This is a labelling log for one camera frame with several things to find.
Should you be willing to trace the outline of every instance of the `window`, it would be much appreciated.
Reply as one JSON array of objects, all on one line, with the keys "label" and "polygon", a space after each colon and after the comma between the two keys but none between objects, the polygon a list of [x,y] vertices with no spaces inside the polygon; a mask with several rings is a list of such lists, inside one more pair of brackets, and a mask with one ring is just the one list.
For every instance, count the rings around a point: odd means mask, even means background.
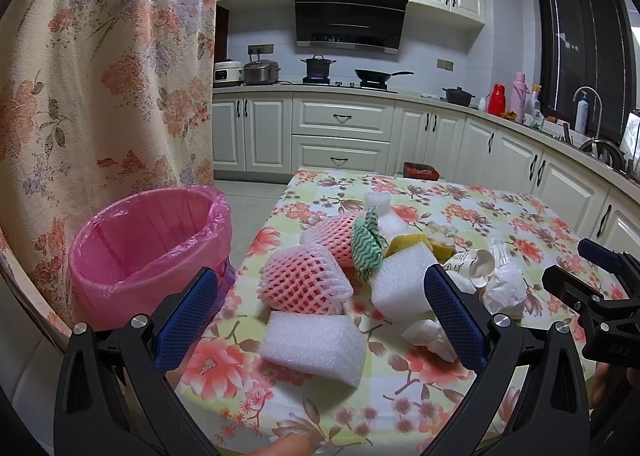
[{"label": "window", "polygon": [[[574,93],[591,86],[604,106],[600,135],[619,143],[636,106],[636,62],[624,0],[540,0],[540,13],[543,114],[573,128]],[[587,134],[594,136],[599,110],[593,93],[588,98]]]}]

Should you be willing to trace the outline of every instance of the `pink plastic bag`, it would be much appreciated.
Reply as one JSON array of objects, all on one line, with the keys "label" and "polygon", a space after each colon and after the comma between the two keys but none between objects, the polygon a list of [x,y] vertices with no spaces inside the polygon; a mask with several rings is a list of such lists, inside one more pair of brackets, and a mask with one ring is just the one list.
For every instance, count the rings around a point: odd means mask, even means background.
[{"label": "pink plastic bag", "polygon": [[231,233],[231,210],[213,187],[152,190],[112,204],[69,251],[78,318],[96,330],[124,326],[181,292],[203,266],[222,284],[233,272]]}]

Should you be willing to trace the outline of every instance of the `range hood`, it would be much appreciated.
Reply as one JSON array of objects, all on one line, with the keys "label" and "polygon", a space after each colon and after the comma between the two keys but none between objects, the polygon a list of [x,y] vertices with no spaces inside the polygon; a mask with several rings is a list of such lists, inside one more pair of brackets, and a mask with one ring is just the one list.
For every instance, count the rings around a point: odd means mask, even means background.
[{"label": "range hood", "polygon": [[409,0],[295,0],[299,46],[397,54]]}]

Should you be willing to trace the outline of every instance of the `metal screw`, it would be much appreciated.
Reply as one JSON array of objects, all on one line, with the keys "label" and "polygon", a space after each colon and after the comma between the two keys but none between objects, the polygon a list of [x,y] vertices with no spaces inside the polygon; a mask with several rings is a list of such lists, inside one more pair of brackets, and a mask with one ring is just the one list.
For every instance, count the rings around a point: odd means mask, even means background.
[{"label": "metal screw", "polygon": [[74,326],[74,333],[76,335],[82,335],[86,331],[86,322],[79,322]]},{"label": "metal screw", "polygon": [[134,328],[144,328],[148,322],[149,319],[146,318],[146,315],[136,315],[131,319],[131,325]]},{"label": "metal screw", "polygon": [[511,319],[508,318],[507,315],[498,313],[494,317],[494,323],[496,326],[499,326],[500,328],[506,328],[507,326],[511,325]]},{"label": "metal screw", "polygon": [[556,322],[556,330],[559,333],[569,333],[569,325],[564,322]]}]

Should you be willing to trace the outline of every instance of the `frying pan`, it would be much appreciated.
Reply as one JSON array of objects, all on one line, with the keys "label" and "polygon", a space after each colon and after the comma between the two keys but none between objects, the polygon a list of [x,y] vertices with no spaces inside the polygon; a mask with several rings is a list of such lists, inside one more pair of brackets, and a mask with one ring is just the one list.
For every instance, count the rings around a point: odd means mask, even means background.
[{"label": "frying pan", "polygon": [[381,73],[380,71],[356,70],[356,76],[363,82],[386,84],[386,81],[396,74],[414,74],[413,71],[398,71],[398,73]]}]

